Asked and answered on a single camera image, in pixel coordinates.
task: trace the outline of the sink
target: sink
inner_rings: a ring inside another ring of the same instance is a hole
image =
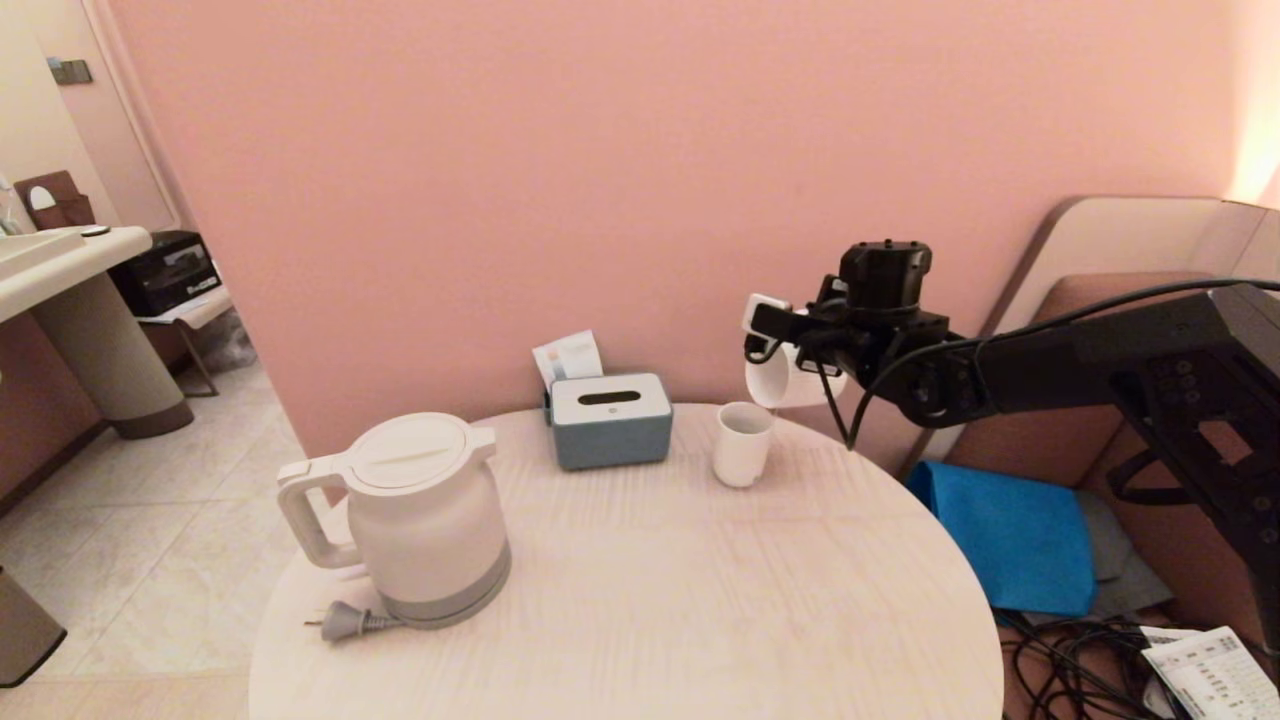
[[[84,247],[79,228],[58,228],[35,234],[0,236],[0,281]]]

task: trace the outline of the blue towel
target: blue towel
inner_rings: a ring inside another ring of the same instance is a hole
[[[951,533],[992,607],[1089,612],[1093,553],[1070,489],[941,462],[916,465],[908,488]]]

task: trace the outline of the white table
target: white table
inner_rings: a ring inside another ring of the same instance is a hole
[[[498,430],[502,593],[453,628],[326,646],[302,623],[376,594],[300,552],[259,630],[250,716],[1000,717],[996,628],[933,516],[788,421],[762,482],[726,488],[714,413],[676,406],[666,462],[579,473],[557,468],[540,411],[477,423]],[[338,536],[346,503],[325,524]]]

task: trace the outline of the white kettle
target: white kettle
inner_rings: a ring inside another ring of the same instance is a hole
[[[498,487],[485,462],[492,428],[417,413],[370,429],[351,450],[280,469],[278,501],[307,557],[321,568],[364,562],[387,612],[440,628],[479,612],[511,573]],[[324,534],[307,489],[349,491],[355,543]]]

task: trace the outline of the sink pedestal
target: sink pedestal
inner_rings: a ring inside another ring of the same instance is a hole
[[[120,437],[159,436],[195,419],[182,389],[105,273],[31,311]]]

